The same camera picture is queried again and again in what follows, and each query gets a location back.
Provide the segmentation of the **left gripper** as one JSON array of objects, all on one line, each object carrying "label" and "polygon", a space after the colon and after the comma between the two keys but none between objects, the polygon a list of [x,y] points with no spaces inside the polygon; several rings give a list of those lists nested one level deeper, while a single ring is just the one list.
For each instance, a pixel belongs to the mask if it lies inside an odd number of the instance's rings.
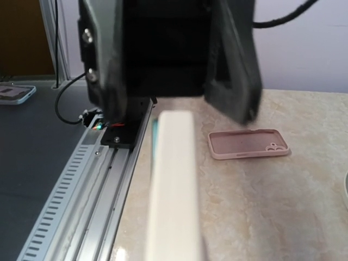
[{"label": "left gripper", "polygon": [[131,97],[202,96],[204,85],[207,103],[240,125],[250,124],[263,89],[252,33],[254,4],[79,1],[90,101],[108,121],[121,121]]}]

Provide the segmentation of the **white phone case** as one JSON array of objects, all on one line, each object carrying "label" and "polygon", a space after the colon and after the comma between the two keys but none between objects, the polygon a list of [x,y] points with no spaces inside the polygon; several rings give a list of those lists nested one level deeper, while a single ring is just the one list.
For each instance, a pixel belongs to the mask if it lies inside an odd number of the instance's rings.
[{"label": "white phone case", "polygon": [[165,110],[152,127],[145,260],[206,260],[193,113]]}]

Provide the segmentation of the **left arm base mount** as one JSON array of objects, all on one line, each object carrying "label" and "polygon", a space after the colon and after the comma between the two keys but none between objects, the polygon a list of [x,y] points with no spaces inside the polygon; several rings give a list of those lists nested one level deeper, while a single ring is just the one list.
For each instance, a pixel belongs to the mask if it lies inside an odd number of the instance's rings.
[{"label": "left arm base mount", "polygon": [[157,98],[154,96],[131,98],[125,118],[121,122],[108,124],[101,138],[101,145],[133,149],[140,136],[140,128],[145,123],[145,115],[152,104],[157,104]]}]

